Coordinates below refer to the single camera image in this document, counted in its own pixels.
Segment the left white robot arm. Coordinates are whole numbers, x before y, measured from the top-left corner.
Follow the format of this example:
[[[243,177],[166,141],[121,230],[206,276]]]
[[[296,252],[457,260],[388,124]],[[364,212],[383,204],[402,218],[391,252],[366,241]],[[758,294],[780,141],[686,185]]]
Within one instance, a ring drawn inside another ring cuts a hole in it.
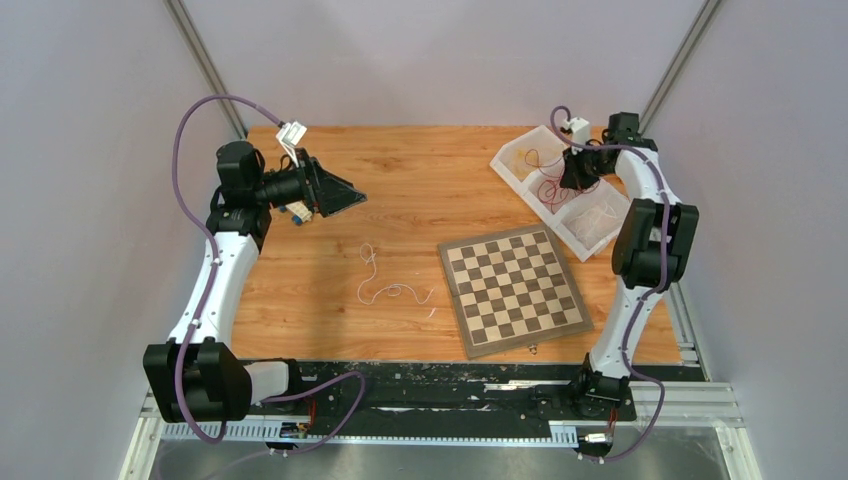
[[[367,200],[305,149],[295,153],[297,163],[268,171],[260,151],[247,141],[216,152],[220,185],[201,224],[206,244],[197,282],[167,341],[148,345],[142,359],[168,423],[238,421],[265,400],[282,414],[304,405],[306,388],[295,360],[245,364],[230,349],[235,314],[272,210],[301,202],[308,212],[329,217]]]

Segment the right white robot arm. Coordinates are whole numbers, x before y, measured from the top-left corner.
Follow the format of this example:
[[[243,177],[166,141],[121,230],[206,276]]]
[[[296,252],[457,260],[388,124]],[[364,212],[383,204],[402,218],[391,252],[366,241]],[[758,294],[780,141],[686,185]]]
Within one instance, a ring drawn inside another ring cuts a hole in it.
[[[583,191],[615,175],[630,199],[611,257],[613,306],[568,393],[578,417],[599,419],[629,397],[631,356],[654,307],[684,275],[699,211],[673,193],[658,146],[641,133],[638,114],[611,115],[599,142],[582,118],[568,115],[551,125],[566,144],[561,186]]]

